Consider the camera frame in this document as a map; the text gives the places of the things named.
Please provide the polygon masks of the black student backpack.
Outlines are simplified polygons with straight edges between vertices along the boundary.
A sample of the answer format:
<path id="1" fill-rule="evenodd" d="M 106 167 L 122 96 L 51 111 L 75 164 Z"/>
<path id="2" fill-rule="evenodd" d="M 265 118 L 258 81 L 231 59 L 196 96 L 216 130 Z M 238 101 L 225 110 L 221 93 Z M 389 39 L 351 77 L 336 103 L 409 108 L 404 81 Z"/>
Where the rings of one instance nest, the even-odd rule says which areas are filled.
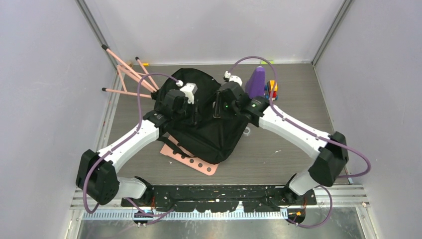
<path id="1" fill-rule="evenodd" d="M 167 133 L 178 142 L 179 147 L 183 147 L 194 157 L 211 164 L 225 161 L 234 151 L 248 125 L 248 122 L 236 117 L 225 120 L 212 116 L 216 92 L 227 82 L 220 84 L 211 75 L 194 68 L 177 70 L 152 96 L 156 101 L 154 109 L 166 116 L 171 113 L 170 108 L 166 106 L 171 100 L 168 93 L 171 90 L 179 89 L 175 80 L 197 85 L 195 102 L 199 103 L 201 119 L 196 126 L 184 124 L 186 103 L 175 101 L 172 105 L 178 109 L 174 117 L 176 122 Z M 161 136 L 159 141 L 167 143 L 174 151 L 187 156 L 168 137 Z"/>

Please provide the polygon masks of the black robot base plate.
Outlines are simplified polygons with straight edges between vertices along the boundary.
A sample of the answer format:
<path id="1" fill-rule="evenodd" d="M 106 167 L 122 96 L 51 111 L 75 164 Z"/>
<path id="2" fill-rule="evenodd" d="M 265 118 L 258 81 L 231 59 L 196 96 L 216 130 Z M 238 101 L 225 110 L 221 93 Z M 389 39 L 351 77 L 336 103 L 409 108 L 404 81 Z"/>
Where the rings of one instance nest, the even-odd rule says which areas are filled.
<path id="1" fill-rule="evenodd" d="M 149 186 L 139 199 L 123 199 L 121 205 L 146 207 L 167 212 L 212 213 L 233 212 L 243 208 L 247 213 L 275 212 L 292 206 L 313 206 L 313 190 L 303 196 L 288 198 L 283 186 L 275 185 L 156 185 Z"/>

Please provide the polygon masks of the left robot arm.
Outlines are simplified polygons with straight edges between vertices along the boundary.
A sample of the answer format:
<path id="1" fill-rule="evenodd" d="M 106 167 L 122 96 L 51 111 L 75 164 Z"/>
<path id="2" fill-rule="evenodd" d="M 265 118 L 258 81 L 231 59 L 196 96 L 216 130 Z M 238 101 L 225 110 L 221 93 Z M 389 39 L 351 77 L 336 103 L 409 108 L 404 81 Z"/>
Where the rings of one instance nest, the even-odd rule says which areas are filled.
<path id="1" fill-rule="evenodd" d="M 174 117 L 178 111 L 172 105 L 175 101 L 187 103 L 189 106 L 195 105 L 196 90 L 196 85 L 191 83 L 171 90 L 168 93 L 171 100 L 166 104 L 171 111 L 169 116 L 159 111 L 151 111 L 141 116 L 139 123 L 131 131 L 111 145 L 98 152 L 88 149 L 83 153 L 76 185 L 83 192 L 83 205 L 89 213 L 94 210 L 89 208 L 88 197 L 98 206 L 106 205 L 114 198 L 134 199 L 141 206 L 152 202 L 153 194 L 147 189 L 146 182 L 135 177 L 118 177 L 117 173 L 137 152 L 170 130 L 176 122 Z"/>

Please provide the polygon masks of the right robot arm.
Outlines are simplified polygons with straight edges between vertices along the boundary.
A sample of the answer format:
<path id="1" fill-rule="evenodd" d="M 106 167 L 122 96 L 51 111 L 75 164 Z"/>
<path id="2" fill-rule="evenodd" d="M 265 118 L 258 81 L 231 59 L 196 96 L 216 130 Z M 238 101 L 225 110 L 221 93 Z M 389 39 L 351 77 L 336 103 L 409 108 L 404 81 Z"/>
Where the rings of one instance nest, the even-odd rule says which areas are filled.
<path id="1" fill-rule="evenodd" d="M 236 82 L 227 82 L 217 90 L 214 116 L 233 116 L 271 131 L 313 160 L 307 170 L 288 181 L 284 198 L 290 204 L 297 204 L 316 186 L 332 186 L 348 162 L 346 138 L 342 133 L 314 129 L 286 114 L 264 96 L 250 98 Z"/>

